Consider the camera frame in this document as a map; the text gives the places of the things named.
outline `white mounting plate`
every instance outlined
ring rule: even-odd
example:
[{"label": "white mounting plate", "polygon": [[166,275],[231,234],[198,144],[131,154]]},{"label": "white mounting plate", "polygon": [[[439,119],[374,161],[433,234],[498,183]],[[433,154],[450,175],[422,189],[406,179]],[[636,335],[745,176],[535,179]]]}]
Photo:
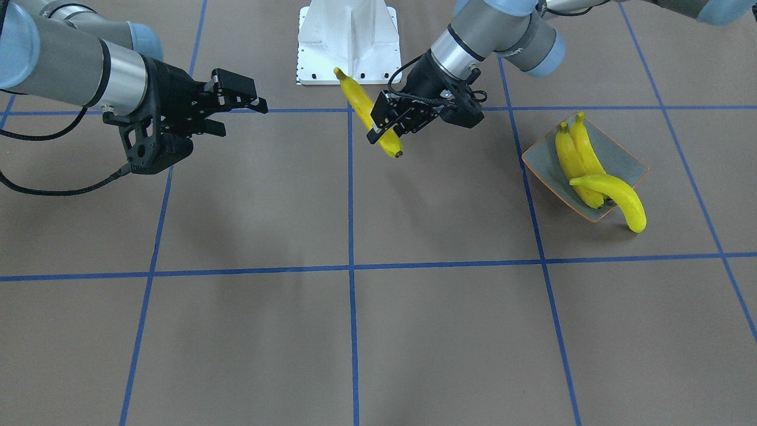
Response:
[{"label": "white mounting plate", "polygon": [[[300,29],[308,10],[310,6],[300,9]],[[394,28],[398,31],[397,11],[391,7],[387,7],[387,10],[394,22]],[[386,84],[389,82],[389,77],[401,66],[399,42],[373,46],[368,55],[357,60],[355,67],[351,67],[346,59],[340,61],[334,58],[322,46],[300,44],[297,52],[297,84],[308,86],[339,84],[339,79],[334,75],[335,67],[341,68],[345,74],[360,84]],[[399,83],[400,80],[402,80],[402,73],[399,73],[392,83]]]}]

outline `banana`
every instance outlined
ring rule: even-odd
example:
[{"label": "banana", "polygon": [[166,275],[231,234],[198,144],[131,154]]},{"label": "banana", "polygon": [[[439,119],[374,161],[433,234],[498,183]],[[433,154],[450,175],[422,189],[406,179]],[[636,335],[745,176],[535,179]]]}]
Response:
[{"label": "banana", "polygon": [[[568,123],[565,121],[560,123],[560,130],[557,132],[557,136],[555,136],[555,148],[562,172],[568,180],[586,174],[586,168],[581,163],[581,158],[578,157],[578,153],[573,145],[573,139],[568,132]],[[601,208],[605,202],[601,193],[590,190],[585,186],[573,186],[573,190],[591,208]]]},{"label": "banana", "polygon": [[575,123],[570,127],[570,136],[573,137],[575,150],[578,151],[578,156],[581,157],[581,162],[584,163],[586,172],[589,174],[606,173],[600,160],[597,158],[597,154],[591,148],[589,133],[586,131],[586,125],[584,124],[585,118],[586,114],[579,112],[575,118]]},{"label": "banana", "polygon": [[[373,128],[373,118],[371,118],[371,111],[373,110],[373,102],[368,97],[368,94],[357,81],[348,77],[339,68],[334,68],[334,74],[339,79],[339,85],[344,96],[349,101],[352,108],[355,108],[357,116],[363,122],[363,125],[367,130]],[[384,149],[386,155],[392,158],[399,158],[402,156],[402,142],[394,129],[387,130],[381,138],[378,139],[378,144]]]},{"label": "banana", "polygon": [[646,228],[644,206],[641,204],[636,191],[626,182],[609,174],[595,173],[571,179],[570,184],[590,188],[613,199],[623,212],[628,227],[635,233]]}]

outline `tray with bananas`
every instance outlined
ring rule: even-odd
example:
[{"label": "tray with bananas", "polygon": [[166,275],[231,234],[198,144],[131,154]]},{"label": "tray with bananas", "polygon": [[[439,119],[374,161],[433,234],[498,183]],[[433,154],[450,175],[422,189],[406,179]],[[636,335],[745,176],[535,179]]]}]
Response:
[{"label": "tray with bananas", "polygon": [[634,188],[649,168],[586,119],[568,117],[523,153],[526,167],[570,208],[598,222],[620,207],[628,227],[646,228]]}]

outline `light blue joint cap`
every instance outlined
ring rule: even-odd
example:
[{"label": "light blue joint cap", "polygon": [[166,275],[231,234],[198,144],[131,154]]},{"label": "light blue joint cap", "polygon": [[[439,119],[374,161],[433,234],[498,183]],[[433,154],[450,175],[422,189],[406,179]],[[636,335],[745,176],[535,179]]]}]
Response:
[{"label": "light blue joint cap", "polygon": [[557,33],[555,44],[552,45],[552,50],[547,54],[547,57],[536,68],[525,73],[531,77],[546,77],[560,66],[564,58],[565,40],[560,36],[560,33]]},{"label": "light blue joint cap", "polygon": [[152,28],[143,23],[126,22],[132,31],[132,50],[144,56],[163,60],[163,46]]},{"label": "light blue joint cap", "polygon": [[[468,4],[469,0],[457,0],[455,16]],[[513,16],[528,16],[536,8],[538,0],[484,0],[487,5]]]},{"label": "light blue joint cap", "polygon": [[727,25],[752,10],[755,0],[709,0],[696,20],[710,25]]},{"label": "light blue joint cap", "polygon": [[37,66],[39,50],[34,19],[21,6],[10,3],[0,38],[0,89],[23,83]]}]

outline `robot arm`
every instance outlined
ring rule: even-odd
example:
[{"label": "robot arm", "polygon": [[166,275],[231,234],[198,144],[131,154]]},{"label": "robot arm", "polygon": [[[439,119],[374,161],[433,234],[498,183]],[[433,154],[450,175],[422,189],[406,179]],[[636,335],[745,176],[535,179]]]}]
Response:
[{"label": "robot arm", "polygon": [[[755,0],[646,1],[713,25],[730,23],[755,4]],[[547,19],[607,2],[458,0],[447,29],[425,54],[392,76],[388,89],[378,96],[371,113],[375,127],[368,140],[375,143],[388,129],[399,136],[416,133],[437,116],[450,124],[474,127],[484,118],[481,103],[486,98],[470,86],[486,57],[496,52],[526,74],[545,77],[565,56],[565,42]],[[391,81],[412,64],[405,87],[395,90]]]},{"label": "robot arm", "polygon": [[214,113],[267,113],[252,79],[216,69],[209,82],[161,61],[148,27],[63,0],[0,0],[0,89],[98,108],[119,128],[124,170],[156,174],[192,153],[194,134],[225,136]]}]

